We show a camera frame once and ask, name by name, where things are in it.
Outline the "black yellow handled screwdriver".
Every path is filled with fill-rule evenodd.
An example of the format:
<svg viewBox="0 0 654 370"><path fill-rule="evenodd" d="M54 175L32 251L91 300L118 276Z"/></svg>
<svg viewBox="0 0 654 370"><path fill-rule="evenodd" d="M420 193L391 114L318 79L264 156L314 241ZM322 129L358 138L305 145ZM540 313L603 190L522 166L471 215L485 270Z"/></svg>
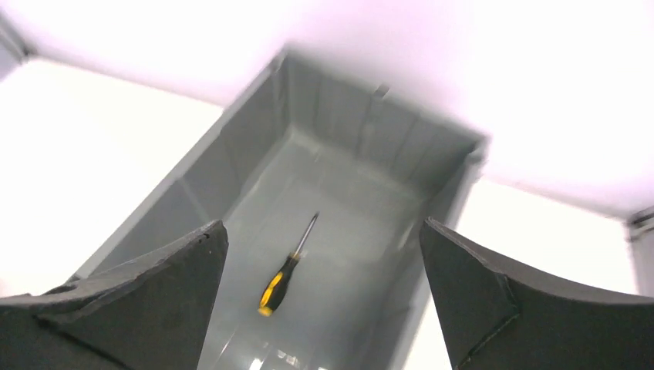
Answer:
<svg viewBox="0 0 654 370"><path fill-rule="evenodd" d="M293 271L302 258L303 247L305 246L308 236L312 232L312 229L319 218L319 214L320 212L318 211L313 215L300 241L298 242L296 249L286 257L282 266L270 279L265 289L263 290L258 304L258 313L260 315L264 317L270 317L283 302L288 290L290 280L292 278Z"/></svg>

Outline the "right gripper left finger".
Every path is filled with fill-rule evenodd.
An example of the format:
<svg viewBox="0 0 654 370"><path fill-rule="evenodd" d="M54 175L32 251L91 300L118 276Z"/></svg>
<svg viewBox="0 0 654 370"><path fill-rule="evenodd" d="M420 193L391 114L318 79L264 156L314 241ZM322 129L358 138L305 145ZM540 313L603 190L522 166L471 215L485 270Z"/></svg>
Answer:
<svg viewBox="0 0 654 370"><path fill-rule="evenodd" d="M215 220L108 271L1 300L3 369L194 369L228 251Z"/></svg>

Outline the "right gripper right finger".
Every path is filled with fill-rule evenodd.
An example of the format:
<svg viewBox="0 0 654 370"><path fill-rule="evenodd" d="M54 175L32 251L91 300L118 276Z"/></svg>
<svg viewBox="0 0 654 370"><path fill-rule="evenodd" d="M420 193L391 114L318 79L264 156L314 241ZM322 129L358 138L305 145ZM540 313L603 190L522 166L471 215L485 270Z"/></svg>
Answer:
<svg viewBox="0 0 654 370"><path fill-rule="evenodd" d="M455 369L651 369L653 299L580 284L429 218L420 248Z"/></svg>

